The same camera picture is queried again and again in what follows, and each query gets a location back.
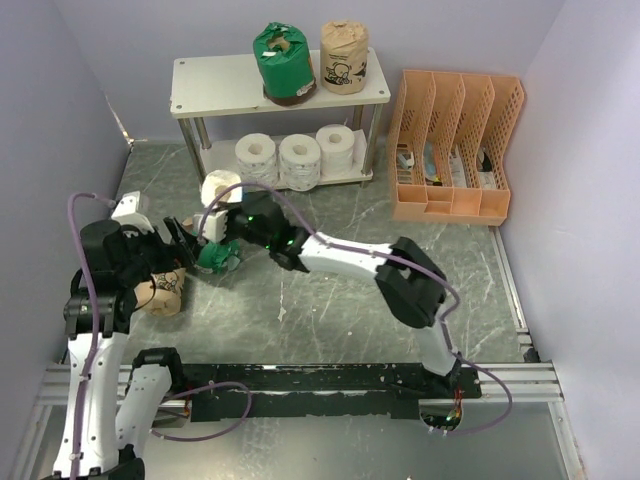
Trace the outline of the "green torn roll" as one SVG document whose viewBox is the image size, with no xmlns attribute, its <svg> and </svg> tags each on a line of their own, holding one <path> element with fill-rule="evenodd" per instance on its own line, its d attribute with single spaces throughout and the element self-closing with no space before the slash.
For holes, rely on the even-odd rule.
<svg viewBox="0 0 640 480">
<path fill-rule="evenodd" d="M 193 217 L 183 221 L 182 226 L 194 235 Z M 239 245 L 236 241 L 228 244 L 204 242 L 195 268 L 203 274 L 220 274 L 236 269 L 241 263 Z"/>
</svg>

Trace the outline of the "blue paper roll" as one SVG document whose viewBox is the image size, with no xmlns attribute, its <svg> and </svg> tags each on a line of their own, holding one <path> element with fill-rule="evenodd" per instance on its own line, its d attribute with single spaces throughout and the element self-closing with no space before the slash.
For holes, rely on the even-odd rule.
<svg viewBox="0 0 640 480">
<path fill-rule="evenodd" d="M 214 170 L 206 177 L 200 189 L 201 203 L 208 207 L 211 202 L 226 188 L 239 184 L 241 177 L 228 170 Z"/>
</svg>

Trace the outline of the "white floral roll front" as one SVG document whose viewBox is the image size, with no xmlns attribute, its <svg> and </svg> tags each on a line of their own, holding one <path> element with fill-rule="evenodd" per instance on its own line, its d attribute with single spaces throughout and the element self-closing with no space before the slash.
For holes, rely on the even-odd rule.
<svg viewBox="0 0 640 480">
<path fill-rule="evenodd" d="M 262 133 L 248 134 L 235 145 L 239 175 L 245 182 L 275 186 L 279 179 L 276 144 Z"/>
</svg>

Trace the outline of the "white unwrapped loose-end roll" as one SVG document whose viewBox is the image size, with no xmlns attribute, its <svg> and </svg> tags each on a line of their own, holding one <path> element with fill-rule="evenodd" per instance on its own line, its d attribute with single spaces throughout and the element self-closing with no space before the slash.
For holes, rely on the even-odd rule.
<svg viewBox="0 0 640 480">
<path fill-rule="evenodd" d="M 343 176 L 352 170 L 356 135 L 349 127 L 326 125 L 316 132 L 315 140 L 321 150 L 322 176 Z"/>
</svg>

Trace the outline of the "green paper roll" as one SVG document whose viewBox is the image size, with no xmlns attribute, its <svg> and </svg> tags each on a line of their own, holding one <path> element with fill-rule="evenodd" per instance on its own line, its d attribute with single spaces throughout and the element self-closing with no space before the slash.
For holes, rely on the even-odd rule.
<svg viewBox="0 0 640 480">
<path fill-rule="evenodd" d="M 290 24 L 272 22 L 253 41 L 265 96 L 280 106 L 305 102 L 316 89 L 306 36 Z"/>
</svg>

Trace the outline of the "brown cartoon paper roll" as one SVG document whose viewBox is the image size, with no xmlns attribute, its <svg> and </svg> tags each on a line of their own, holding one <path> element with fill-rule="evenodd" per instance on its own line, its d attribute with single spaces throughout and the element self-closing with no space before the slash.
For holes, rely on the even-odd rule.
<svg viewBox="0 0 640 480">
<path fill-rule="evenodd" d="M 330 21 L 322 26 L 322 85 L 339 95 L 360 92 L 366 84 L 369 32 L 356 21 Z"/>
</svg>

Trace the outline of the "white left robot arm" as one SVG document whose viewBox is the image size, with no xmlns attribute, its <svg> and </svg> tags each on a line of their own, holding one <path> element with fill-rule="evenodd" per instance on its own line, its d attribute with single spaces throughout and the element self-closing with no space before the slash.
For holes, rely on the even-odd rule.
<svg viewBox="0 0 640 480">
<path fill-rule="evenodd" d="M 133 221 L 106 219 L 71 228 L 81 268 L 64 307 L 71 369 L 55 479 L 144 478 L 142 455 L 158 407 L 185 390 L 179 353 L 158 347 L 138 354 L 125 396 L 117 394 L 136 286 L 192 266 L 201 250 L 176 219 L 163 222 L 170 242 Z"/>
</svg>

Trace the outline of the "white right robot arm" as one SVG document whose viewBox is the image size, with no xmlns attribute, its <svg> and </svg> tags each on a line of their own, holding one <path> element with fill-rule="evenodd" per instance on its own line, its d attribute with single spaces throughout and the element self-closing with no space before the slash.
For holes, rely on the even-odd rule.
<svg viewBox="0 0 640 480">
<path fill-rule="evenodd" d="M 366 244 L 314 230 L 301 214 L 292 224 L 274 201 L 276 191 L 244 193 L 243 183 L 222 190 L 200 221 L 199 234 L 219 244 L 241 239 L 263 247 L 281 268 L 359 278 L 376 285 L 395 319 L 417 331 L 424 384 L 443 398 L 459 384 L 461 366 L 441 310 L 455 292 L 446 275 L 411 239 Z"/>
</svg>

